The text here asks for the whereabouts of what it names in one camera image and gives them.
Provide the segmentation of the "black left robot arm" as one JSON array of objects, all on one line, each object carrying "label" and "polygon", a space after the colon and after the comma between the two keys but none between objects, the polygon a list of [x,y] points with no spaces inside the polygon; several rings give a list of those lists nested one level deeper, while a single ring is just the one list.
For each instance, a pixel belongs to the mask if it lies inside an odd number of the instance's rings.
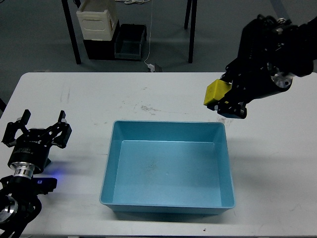
[{"label": "black left robot arm", "polygon": [[41,212],[39,195],[46,195],[57,186],[56,178],[37,178],[51,163],[52,146],[65,148],[72,129],[64,111],[57,122],[47,128],[30,128],[26,125],[31,113],[25,110],[22,117],[6,126],[2,142],[13,148],[8,167],[14,173],[1,178],[0,228],[2,238],[18,238],[26,226]]}]

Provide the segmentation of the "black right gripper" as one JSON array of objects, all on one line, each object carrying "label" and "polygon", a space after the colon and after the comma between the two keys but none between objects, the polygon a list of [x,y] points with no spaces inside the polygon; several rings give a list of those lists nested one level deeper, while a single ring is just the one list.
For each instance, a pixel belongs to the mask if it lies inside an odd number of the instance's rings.
[{"label": "black right gripper", "polygon": [[236,58],[225,68],[221,80],[231,84],[231,89],[217,99],[207,93],[207,108],[220,115],[237,116],[237,104],[248,104],[286,92],[292,85],[294,74],[283,72],[270,62],[255,62]]}]

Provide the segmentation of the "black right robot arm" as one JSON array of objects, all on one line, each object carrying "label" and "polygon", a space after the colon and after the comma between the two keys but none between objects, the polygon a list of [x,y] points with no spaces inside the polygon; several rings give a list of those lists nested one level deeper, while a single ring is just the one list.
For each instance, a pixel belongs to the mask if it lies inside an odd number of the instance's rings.
[{"label": "black right robot arm", "polygon": [[238,55],[207,89],[204,105],[227,118],[245,119],[246,105],[286,92],[293,77],[313,72],[317,20],[300,26],[258,15],[242,31]]}]

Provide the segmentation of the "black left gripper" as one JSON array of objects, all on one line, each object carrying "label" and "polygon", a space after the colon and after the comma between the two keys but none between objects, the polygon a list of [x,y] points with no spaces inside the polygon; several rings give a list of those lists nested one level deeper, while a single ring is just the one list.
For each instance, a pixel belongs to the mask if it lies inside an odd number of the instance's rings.
[{"label": "black left gripper", "polygon": [[[68,143],[72,129],[66,121],[66,113],[61,110],[57,123],[52,127],[52,134],[48,130],[32,128],[28,130],[26,125],[31,113],[26,109],[22,117],[15,122],[9,122],[6,126],[2,143],[7,147],[13,147],[13,151],[7,165],[16,169],[18,165],[31,165],[33,173],[40,174],[51,163],[49,151],[52,145],[64,149]],[[18,130],[22,131],[17,139]]]}]

